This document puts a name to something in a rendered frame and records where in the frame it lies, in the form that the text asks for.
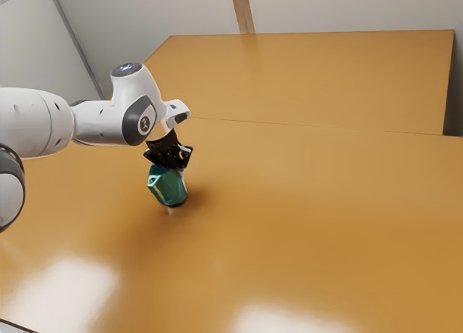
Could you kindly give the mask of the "teal faceted mug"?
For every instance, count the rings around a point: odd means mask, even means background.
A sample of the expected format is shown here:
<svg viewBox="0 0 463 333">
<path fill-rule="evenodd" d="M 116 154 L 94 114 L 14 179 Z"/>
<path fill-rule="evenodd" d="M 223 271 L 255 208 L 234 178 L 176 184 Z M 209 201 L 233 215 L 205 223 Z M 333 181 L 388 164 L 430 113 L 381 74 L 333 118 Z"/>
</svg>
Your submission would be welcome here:
<svg viewBox="0 0 463 333">
<path fill-rule="evenodd" d="M 188 196 L 183 176 L 176 169 L 155 164 L 148 171 L 147 188 L 162 206 L 181 206 Z"/>
</svg>

